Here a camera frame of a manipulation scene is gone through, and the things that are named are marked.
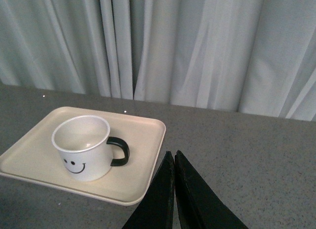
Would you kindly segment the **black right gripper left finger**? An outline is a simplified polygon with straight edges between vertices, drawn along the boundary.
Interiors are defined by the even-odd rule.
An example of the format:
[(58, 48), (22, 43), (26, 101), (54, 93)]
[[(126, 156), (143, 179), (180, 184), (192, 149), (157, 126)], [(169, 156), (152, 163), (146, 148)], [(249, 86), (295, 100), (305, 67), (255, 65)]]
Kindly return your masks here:
[(172, 153), (165, 156), (140, 204), (124, 229), (171, 229), (173, 225), (175, 169)]

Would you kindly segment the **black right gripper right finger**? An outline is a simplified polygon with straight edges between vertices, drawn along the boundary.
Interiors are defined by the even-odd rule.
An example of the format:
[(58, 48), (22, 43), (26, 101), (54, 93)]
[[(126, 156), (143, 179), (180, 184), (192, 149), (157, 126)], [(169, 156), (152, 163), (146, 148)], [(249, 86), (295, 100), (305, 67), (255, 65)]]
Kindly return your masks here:
[(183, 229), (246, 229), (181, 151), (175, 155), (175, 193)]

